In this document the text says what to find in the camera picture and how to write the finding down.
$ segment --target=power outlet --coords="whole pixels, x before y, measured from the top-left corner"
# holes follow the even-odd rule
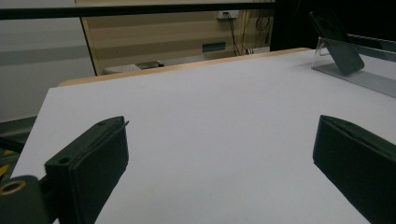
[[[218,12],[218,19],[219,20],[228,19],[228,16],[225,14],[227,12],[230,13],[230,17],[233,19],[236,19],[239,16],[239,10],[226,10],[226,11]]]

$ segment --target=brass screw hole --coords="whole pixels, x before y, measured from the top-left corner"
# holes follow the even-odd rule
[[[25,187],[26,182],[24,180],[11,181],[0,188],[0,195],[8,195],[17,192]]]

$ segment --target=white wall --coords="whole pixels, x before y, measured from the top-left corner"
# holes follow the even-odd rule
[[[0,8],[74,6],[73,0],[0,0]],[[36,116],[49,88],[92,76],[79,19],[0,21],[0,122]]]

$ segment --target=black bar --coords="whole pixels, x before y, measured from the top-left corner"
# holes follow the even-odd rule
[[[3,137],[0,137],[0,148],[6,149],[6,150],[10,150],[10,151],[14,151],[14,152],[18,152],[18,153],[22,153],[23,148],[24,148],[24,144],[20,143],[20,142],[16,142],[13,140],[9,140]]]
[[[313,158],[370,223],[396,223],[395,145],[354,123],[322,115]]]
[[[99,17],[119,15],[141,15],[176,12],[241,10],[274,8],[276,3],[227,3],[227,4],[183,4],[153,6],[116,6],[116,7],[48,7],[48,8],[7,8],[0,9],[0,21]]]

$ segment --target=white tabletop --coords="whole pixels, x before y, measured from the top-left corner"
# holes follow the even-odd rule
[[[311,70],[314,51],[49,90],[16,175],[95,122],[130,124],[97,223],[368,223],[315,166],[320,115],[396,143],[396,99]]]

